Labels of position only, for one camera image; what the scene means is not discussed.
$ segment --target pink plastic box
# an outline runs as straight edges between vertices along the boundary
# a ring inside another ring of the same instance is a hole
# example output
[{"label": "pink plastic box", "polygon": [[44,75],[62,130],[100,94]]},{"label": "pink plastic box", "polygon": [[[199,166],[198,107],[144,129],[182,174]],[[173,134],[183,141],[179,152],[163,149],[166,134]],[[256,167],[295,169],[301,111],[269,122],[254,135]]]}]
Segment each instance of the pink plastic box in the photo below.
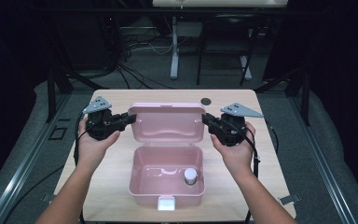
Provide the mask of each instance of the pink plastic box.
[{"label": "pink plastic box", "polygon": [[194,103],[136,103],[128,112],[137,114],[131,125],[133,136],[144,143],[133,156],[130,193],[135,201],[158,210],[200,204],[205,191],[203,158],[195,143],[203,137],[204,107]]}]

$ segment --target white cap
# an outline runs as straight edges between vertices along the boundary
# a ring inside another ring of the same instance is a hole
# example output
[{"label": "white cap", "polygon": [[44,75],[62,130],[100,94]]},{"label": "white cap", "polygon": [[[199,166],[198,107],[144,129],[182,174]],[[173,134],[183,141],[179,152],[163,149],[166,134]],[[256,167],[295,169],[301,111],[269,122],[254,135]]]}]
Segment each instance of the white cap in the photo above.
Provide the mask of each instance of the white cap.
[{"label": "white cap", "polygon": [[185,181],[188,185],[193,185],[197,180],[197,171],[194,168],[187,168],[185,170]]}]

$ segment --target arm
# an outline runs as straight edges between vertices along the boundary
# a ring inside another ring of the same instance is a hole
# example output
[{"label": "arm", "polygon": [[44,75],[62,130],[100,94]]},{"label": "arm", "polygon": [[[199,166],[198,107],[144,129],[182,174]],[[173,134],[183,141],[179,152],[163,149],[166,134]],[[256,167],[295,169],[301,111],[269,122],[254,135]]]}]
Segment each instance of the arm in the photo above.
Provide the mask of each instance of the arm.
[{"label": "arm", "polygon": [[[79,124],[79,134],[85,131],[86,120],[83,119]],[[102,141],[91,138],[88,133],[80,137],[77,167],[36,223],[78,222],[92,175],[103,160],[106,150],[119,136],[120,132],[117,131]]]},{"label": "arm", "polygon": [[[246,127],[249,129],[246,135],[252,139],[249,132],[255,133],[255,128],[248,122]],[[214,134],[211,134],[211,139],[240,187],[255,223],[296,223],[253,174],[251,169],[253,150],[246,141],[234,147],[226,147]]]}]

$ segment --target forearm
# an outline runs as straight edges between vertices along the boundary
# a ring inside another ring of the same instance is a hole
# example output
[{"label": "forearm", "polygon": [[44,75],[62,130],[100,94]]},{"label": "forearm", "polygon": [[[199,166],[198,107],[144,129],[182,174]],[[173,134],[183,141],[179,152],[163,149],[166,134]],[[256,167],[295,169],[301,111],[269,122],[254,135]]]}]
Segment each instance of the forearm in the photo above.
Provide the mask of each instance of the forearm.
[{"label": "forearm", "polygon": [[36,223],[77,223],[89,190],[92,171],[76,167]]},{"label": "forearm", "polygon": [[254,175],[234,178],[255,223],[296,223]]}]

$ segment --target tabletop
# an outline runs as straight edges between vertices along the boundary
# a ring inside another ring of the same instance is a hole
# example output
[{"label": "tabletop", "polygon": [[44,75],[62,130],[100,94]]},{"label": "tabletop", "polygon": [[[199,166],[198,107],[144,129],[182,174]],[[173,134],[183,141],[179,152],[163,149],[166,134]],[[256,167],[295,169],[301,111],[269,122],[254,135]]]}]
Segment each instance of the tabletop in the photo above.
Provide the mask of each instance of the tabletop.
[{"label": "tabletop", "polygon": [[153,0],[154,7],[286,7],[288,0]]},{"label": "tabletop", "polygon": [[[134,103],[199,103],[211,100],[205,111],[220,117],[220,108],[233,103],[245,105],[262,113],[256,94],[251,90],[100,90],[91,100],[102,96],[112,104],[112,114],[127,112]],[[274,150],[266,122],[262,118],[245,118],[255,129],[255,142],[259,163],[259,179],[275,197],[289,195],[281,166]],[[200,205],[184,207],[175,211],[159,211],[157,207],[141,206],[129,191],[132,159],[137,142],[131,126],[121,133],[119,139],[108,148],[105,158],[91,180],[83,212],[86,221],[119,222],[171,222],[171,221],[241,221],[245,220],[248,206],[240,189],[228,172],[221,155],[213,148],[210,134],[205,126],[203,139],[196,144],[202,149],[205,192]],[[62,175],[55,189],[61,189],[75,169],[72,148]],[[284,208],[292,217],[296,210],[292,204]]]}]

